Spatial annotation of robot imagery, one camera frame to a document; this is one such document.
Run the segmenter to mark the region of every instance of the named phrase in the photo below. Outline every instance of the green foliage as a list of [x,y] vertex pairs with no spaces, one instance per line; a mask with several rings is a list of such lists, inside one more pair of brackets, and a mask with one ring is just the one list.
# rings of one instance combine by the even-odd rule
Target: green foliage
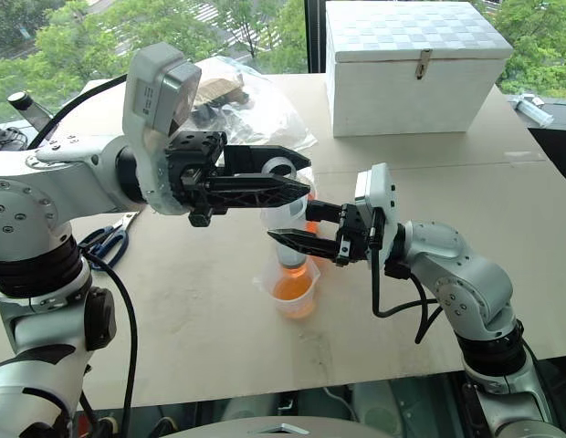
[[64,3],[65,0],[0,0],[0,57],[26,42],[20,28],[33,38],[47,24],[45,12]]
[[257,68],[263,73],[307,73],[303,0],[289,0],[269,26],[278,32],[279,44],[258,55]]
[[[88,80],[118,76],[136,49],[158,41],[197,61],[227,54],[224,40],[235,36],[234,49],[247,51],[265,73],[307,71],[303,0],[214,0],[212,24],[195,19],[202,2],[116,0],[89,14],[85,0],[0,0],[0,57],[31,53],[0,58],[0,121],[17,117],[5,102],[9,94],[26,89],[57,110]],[[481,0],[472,4],[485,12]],[[566,97],[566,0],[504,0],[486,17],[515,48],[501,89]]]
[[214,4],[219,12],[218,25],[227,30],[252,58],[257,57],[259,44],[273,46],[274,35],[268,22],[277,13],[277,0],[215,0]]
[[36,47],[47,63],[83,83],[118,76],[122,60],[115,54],[116,38],[100,24],[100,16],[87,15],[84,0],[72,0],[48,14],[49,24],[37,32]]
[[566,98],[566,0],[505,0],[492,22],[515,50],[502,91]]
[[223,43],[215,28],[195,19],[191,6],[176,0],[117,0],[103,18],[130,53],[165,41],[198,61],[219,53]]

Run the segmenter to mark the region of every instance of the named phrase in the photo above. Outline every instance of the blue scissors handle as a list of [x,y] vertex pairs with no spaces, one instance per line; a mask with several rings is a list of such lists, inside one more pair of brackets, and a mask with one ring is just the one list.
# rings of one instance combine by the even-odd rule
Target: blue scissors handle
[[102,242],[103,240],[109,238],[109,235],[112,232],[113,232],[113,227],[111,225],[103,226],[102,228],[99,228],[98,230],[94,230],[92,233],[90,233],[85,238],[83,238],[82,241],[80,242],[80,245],[91,245],[96,240],[100,240]]
[[[94,247],[90,250],[90,252],[98,258],[104,259],[112,249],[117,246],[117,252],[114,256],[107,262],[110,267],[114,267],[121,257],[127,251],[127,247],[129,246],[129,235],[125,230],[117,230],[112,235],[110,235],[107,240],[105,240],[102,244],[94,245]],[[102,269],[98,266],[92,266],[94,270],[101,271]]]

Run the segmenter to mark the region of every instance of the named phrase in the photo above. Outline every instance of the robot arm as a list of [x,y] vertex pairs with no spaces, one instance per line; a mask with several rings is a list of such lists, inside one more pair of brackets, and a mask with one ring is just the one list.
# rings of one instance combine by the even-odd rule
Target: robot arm
[[372,260],[372,269],[384,266],[389,276],[415,275],[435,296],[456,333],[464,368],[492,434],[522,437],[537,430],[549,437],[566,436],[550,424],[549,405],[509,302],[512,285],[506,272],[476,254],[448,225],[398,224],[395,189],[386,164],[374,165],[359,174],[354,204],[309,204],[308,220],[339,224],[335,240],[300,230],[269,234],[283,245],[339,266]]
[[0,151],[0,314],[16,355],[0,363],[0,438],[69,437],[88,361],[116,332],[112,294],[92,285],[71,219],[147,202],[208,226],[229,208],[275,207],[309,192],[285,169],[261,173],[279,157],[309,166],[294,151],[177,130],[199,76],[174,48],[147,47],[127,78],[124,136]]

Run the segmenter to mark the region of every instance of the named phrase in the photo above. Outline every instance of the metal latch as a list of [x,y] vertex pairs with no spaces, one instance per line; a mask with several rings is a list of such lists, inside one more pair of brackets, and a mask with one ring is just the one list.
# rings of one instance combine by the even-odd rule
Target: metal latch
[[423,50],[421,50],[421,56],[419,57],[419,62],[417,63],[417,69],[414,73],[417,79],[421,79],[425,75],[425,72],[429,67],[429,58],[431,57],[432,52],[433,52],[432,48],[424,48]]

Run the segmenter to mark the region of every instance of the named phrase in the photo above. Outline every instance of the road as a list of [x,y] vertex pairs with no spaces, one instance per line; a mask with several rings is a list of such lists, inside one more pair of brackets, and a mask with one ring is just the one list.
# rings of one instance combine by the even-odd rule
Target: road
[[109,9],[109,7],[115,3],[115,0],[97,0],[88,1],[89,3],[89,14],[99,14],[103,11]]

